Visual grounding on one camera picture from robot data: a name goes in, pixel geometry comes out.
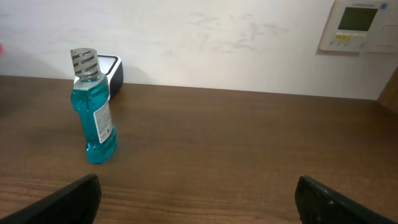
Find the teal liquid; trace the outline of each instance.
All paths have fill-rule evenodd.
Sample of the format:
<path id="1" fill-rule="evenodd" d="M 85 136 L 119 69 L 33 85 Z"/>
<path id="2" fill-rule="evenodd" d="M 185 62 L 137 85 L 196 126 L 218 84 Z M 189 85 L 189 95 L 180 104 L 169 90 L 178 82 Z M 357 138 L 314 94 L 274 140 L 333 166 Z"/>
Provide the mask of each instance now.
<path id="1" fill-rule="evenodd" d="M 118 146 L 116 127 L 102 143 L 94 121 L 94 112 L 100 109 L 108 100 L 109 88 L 106 75 L 101 74 L 95 80 L 78 81 L 73 87 L 71 101 L 73 109 L 80 115 L 87 145 L 86 155 L 89 163 L 102 164 L 109 159 Z"/>

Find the display screen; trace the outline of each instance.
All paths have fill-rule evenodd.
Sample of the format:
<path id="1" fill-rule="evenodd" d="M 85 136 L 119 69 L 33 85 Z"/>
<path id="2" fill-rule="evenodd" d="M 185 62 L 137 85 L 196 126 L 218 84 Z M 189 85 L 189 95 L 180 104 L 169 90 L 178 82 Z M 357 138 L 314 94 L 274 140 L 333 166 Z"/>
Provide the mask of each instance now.
<path id="1" fill-rule="evenodd" d="M 346 7 L 338 29 L 368 31 L 376 13 L 377 9 Z"/>

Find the white wall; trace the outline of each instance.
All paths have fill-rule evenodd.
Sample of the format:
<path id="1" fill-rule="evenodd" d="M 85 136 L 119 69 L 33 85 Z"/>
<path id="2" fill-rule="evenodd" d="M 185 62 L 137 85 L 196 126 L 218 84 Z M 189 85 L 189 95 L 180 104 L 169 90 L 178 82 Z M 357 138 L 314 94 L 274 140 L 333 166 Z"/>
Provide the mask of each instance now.
<path id="1" fill-rule="evenodd" d="M 74 77 L 69 50 L 125 82 L 376 99 L 393 55 L 317 54 L 333 0 L 2 0 L 0 74 Z"/>

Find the blue sticker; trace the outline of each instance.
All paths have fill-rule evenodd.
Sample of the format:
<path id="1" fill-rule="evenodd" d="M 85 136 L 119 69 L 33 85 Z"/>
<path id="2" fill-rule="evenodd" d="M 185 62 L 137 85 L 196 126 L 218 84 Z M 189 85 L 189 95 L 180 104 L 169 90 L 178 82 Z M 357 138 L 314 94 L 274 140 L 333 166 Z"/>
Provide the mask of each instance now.
<path id="1" fill-rule="evenodd" d="M 380 9 L 387 9 L 388 3 L 382 3 Z"/>

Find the plastic bottle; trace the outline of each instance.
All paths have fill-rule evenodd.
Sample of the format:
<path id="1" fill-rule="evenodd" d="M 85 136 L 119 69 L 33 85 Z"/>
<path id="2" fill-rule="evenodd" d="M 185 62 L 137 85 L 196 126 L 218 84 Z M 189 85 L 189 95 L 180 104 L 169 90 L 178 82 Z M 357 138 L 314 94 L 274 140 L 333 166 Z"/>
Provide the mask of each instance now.
<path id="1" fill-rule="evenodd" d="M 87 141 L 87 159 L 89 163 L 102 164 L 118 146 L 109 110 L 108 79 L 101 73 L 96 50 L 75 49 L 70 53 L 75 75 L 79 77 L 73 86 L 71 101 L 80 115 Z"/>

